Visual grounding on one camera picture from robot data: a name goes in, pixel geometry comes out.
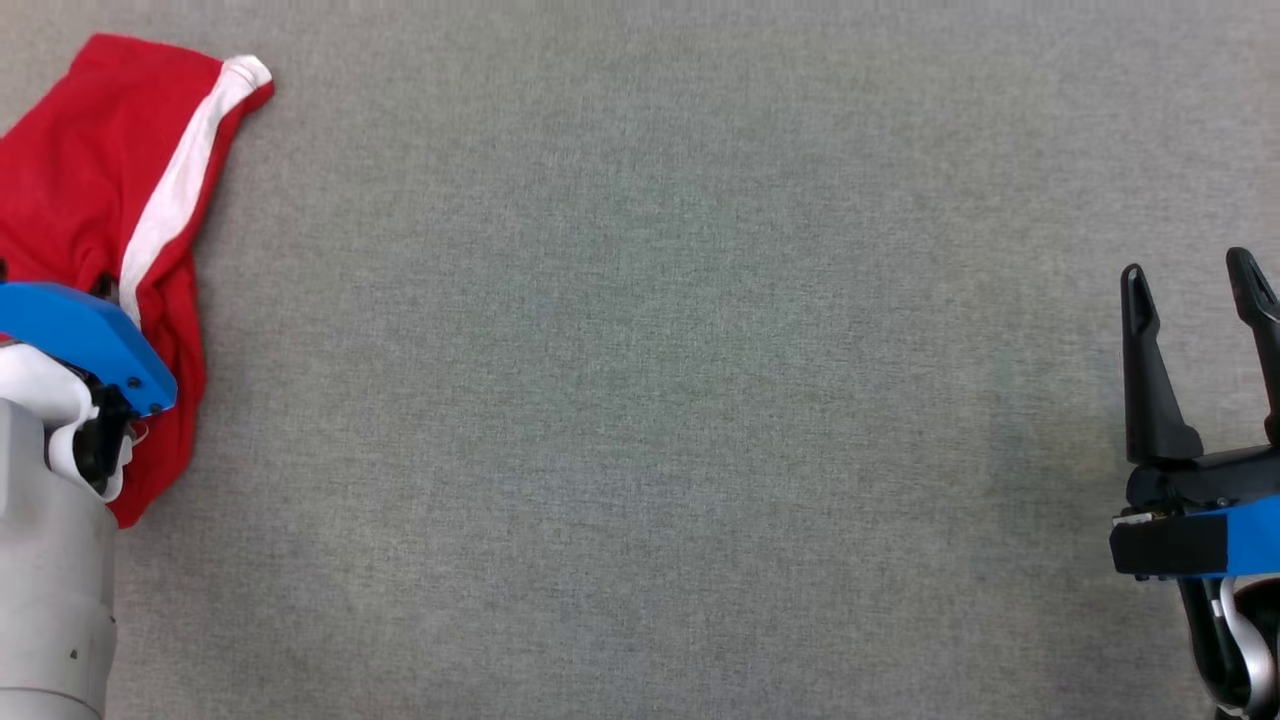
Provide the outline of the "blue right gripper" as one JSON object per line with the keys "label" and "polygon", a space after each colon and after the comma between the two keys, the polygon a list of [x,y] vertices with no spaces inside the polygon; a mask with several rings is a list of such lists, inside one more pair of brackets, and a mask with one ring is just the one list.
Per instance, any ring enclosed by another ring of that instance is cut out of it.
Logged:
{"label": "blue right gripper", "polygon": [[[1277,292],[1248,249],[1230,247],[1226,266],[1263,375],[1263,428],[1279,446]],[[1121,319],[1126,457],[1139,466],[1110,532],[1115,571],[1176,579],[1277,574],[1277,448],[1201,457],[1201,434],[1181,415],[1158,346],[1160,315],[1137,263],[1121,273]]]}

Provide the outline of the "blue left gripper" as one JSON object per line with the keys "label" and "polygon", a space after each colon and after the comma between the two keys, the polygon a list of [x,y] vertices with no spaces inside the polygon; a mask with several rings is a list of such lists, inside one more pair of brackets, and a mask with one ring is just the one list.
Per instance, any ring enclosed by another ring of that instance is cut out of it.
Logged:
{"label": "blue left gripper", "polygon": [[54,283],[1,287],[3,400],[31,413],[55,475],[118,496],[133,425],[173,409],[175,377],[131,316]]}

